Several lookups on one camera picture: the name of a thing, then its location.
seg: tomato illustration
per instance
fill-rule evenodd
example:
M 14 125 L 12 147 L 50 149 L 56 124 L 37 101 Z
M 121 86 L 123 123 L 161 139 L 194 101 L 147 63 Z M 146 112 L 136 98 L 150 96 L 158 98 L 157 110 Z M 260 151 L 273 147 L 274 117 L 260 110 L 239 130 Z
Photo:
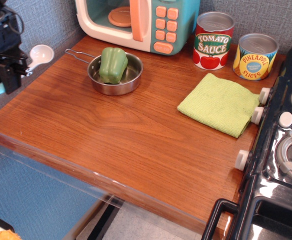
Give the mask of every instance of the tomato illustration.
M 227 60 L 228 60 L 228 54 L 224 55 L 224 56 L 221 58 L 221 60 L 220 60 L 220 65 L 221 65 L 221 66 L 226 65 Z
M 215 69 L 219 65 L 220 59 L 213 56 L 203 56 L 200 63 L 203 68 L 211 70 Z
M 200 62 L 200 56 L 195 49 L 192 58 L 195 64 L 198 64 Z

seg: tomato sauce can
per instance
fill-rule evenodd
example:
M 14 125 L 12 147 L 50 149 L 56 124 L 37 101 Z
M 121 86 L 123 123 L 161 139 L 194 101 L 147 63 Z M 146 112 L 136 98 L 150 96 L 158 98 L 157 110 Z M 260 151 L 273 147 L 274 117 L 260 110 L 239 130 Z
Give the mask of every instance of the tomato sauce can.
M 209 11 L 199 15 L 193 50 L 195 65 L 207 70 L 224 67 L 234 27 L 235 21 L 224 12 Z

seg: wooden countertop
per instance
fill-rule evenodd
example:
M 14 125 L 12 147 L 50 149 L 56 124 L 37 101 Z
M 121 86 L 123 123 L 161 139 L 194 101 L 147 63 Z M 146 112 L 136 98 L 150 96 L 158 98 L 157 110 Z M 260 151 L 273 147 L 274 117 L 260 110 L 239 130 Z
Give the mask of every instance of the wooden countertop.
M 86 36 L 72 49 L 98 56 L 105 47 L 115 45 Z M 192 37 L 174 56 L 122 48 L 144 63 L 134 92 L 98 93 L 87 64 L 65 54 L 0 110 L 0 144 L 200 233 L 217 199 L 238 202 L 235 160 L 252 148 L 258 127 L 250 123 L 236 139 L 177 106 L 207 73 L 259 94 L 285 56 L 270 77 L 248 81 L 232 70 L 235 45 L 216 71 L 193 64 Z

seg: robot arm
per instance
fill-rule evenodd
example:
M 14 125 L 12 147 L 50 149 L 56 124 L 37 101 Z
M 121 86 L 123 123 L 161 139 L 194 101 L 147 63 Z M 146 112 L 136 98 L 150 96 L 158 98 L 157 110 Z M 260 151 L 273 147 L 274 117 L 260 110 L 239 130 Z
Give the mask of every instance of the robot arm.
M 0 0 L 0 83 L 7 94 L 21 86 L 21 76 L 27 75 L 27 55 L 19 49 L 21 44 L 16 16 L 5 6 L 6 0 Z

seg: white measuring spoon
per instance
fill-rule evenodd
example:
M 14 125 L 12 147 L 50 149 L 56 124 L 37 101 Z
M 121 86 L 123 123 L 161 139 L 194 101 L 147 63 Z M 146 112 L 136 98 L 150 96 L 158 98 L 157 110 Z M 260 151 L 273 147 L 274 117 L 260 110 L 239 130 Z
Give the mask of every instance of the white measuring spoon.
M 32 74 L 32 70 L 40 64 L 47 64 L 54 58 L 54 50 L 47 45 L 36 45 L 34 46 L 29 53 L 30 58 L 32 59 L 31 64 L 29 64 L 28 69 L 26 70 L 27 76 Z M 0 83 L 0 94 L 5 92 L 4 84 Z

